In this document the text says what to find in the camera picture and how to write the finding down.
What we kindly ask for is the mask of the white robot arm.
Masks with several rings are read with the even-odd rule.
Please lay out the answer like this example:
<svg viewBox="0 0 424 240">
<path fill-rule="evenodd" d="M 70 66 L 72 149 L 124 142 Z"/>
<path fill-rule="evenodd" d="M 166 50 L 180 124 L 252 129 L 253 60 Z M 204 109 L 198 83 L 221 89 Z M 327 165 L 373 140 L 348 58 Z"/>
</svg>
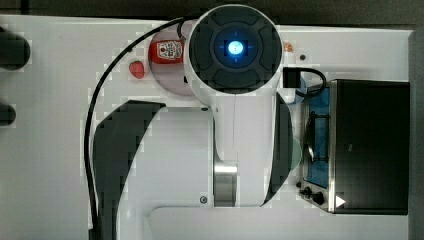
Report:
<svg viewBox="0 0 424 240">
<path fill-rule="evenodd" d="M 219 6 L 192 24 L 181 55 L 188 96 L 152 80 L 95 130 L 90 240 L 153 240 L 159 208 L 260 207 L 289 175 L 292 124 L 277 90 L 284 57 L 275 24 L 249 6 Z"/>
</svg>

